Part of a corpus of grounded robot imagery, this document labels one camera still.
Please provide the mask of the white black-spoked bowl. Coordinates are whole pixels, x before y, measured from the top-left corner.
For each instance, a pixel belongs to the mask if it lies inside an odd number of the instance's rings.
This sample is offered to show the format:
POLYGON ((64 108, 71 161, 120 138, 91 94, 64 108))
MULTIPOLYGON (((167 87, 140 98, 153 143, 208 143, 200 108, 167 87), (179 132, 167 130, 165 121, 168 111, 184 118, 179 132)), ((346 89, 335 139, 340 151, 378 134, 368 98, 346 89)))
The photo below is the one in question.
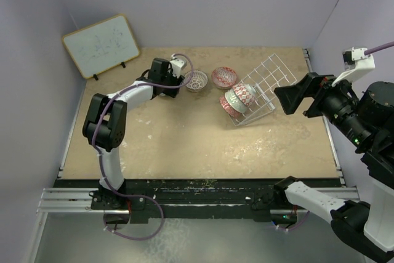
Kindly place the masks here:
POLYGON ((201 70, 195 70, 193 75, 191 71, 184 75, 184 81, 188 81, 186 89, 191 92, 202 91, 208 84, 207 74, 201 70))

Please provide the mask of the dark blue triangle bowl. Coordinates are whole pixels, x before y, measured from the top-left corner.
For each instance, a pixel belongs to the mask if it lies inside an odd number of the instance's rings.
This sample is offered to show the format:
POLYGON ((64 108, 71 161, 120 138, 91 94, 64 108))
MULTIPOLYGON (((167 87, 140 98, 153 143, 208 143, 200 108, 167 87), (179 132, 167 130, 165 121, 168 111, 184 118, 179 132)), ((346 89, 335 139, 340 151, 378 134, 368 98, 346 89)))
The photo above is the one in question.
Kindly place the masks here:
POLYGON ((250 84, 238 83, 232 89, 237 98, 247 107, 252 105, 257 97, 255 89, 250 84))

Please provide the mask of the white green-spoked bowl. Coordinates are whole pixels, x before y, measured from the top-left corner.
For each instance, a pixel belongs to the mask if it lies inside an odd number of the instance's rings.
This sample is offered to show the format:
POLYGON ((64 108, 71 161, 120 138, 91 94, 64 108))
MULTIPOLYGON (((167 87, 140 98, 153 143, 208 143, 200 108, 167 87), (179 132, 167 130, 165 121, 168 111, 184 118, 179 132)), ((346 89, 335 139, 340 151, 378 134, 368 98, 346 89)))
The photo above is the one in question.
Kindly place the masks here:
POLYGON ((230 106, 239 113, 247 112, 247 106, 237 97, 234 90, 228 90, 225 93, 225 98, 230 106))

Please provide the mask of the black floral bowl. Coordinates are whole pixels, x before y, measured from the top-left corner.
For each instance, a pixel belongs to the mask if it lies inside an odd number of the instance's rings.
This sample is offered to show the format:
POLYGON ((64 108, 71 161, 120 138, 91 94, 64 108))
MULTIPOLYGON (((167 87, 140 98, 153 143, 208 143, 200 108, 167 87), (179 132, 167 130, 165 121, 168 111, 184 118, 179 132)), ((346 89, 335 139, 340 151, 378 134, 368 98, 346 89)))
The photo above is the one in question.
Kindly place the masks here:
POLYGON ((237 119, 237 118, 239 118, 239 117, 241 116, 241 113, 238 112, 238 111, 236 111, 236 110, 228 103, 228 101, 226 100, 226 98, 225 98, 224 95, 222 95, 222 96, 219 98, 219 102, 220 102, 221 107, 225 110, 225 112, 226 112, 228 115, 230 115, 232 118, 237 119))

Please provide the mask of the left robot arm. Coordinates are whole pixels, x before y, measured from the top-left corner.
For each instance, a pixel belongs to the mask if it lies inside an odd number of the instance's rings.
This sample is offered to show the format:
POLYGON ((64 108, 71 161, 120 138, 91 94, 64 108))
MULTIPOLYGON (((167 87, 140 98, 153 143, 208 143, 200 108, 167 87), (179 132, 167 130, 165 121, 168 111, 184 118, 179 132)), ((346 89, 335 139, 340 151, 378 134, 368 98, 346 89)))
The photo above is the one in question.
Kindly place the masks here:
POLYGON ((83 136, 97 152, 101 173, 98 190, 92 192, 93 202, 113 209, 126 204, 119 146, 126 135, 127 113, 161 94, 176 97, 184 85, 186 64, 176 56, 155 58, 130 86, 108 95, 93 95, 82 127, 83 136))

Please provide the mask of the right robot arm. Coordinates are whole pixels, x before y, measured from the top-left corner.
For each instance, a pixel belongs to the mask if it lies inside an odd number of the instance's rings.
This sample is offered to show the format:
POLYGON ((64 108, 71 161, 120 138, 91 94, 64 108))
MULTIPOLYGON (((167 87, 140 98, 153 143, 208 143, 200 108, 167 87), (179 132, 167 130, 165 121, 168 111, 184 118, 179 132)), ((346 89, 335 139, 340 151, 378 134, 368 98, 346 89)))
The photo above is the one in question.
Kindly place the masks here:
POLYGON ((347 139, 338 154, 345 180, 364 188, 369 201, 331 197, 300 179, 287 177, 274 186, 280 208, 300 206, 324 219, 347 246, 374 262, 393 259, 393 83, 370 84, 361 97, 345 79, 309 73, 297 84, 277 87, 287 115, 312 98, 304 115, 325 117, 347 139))

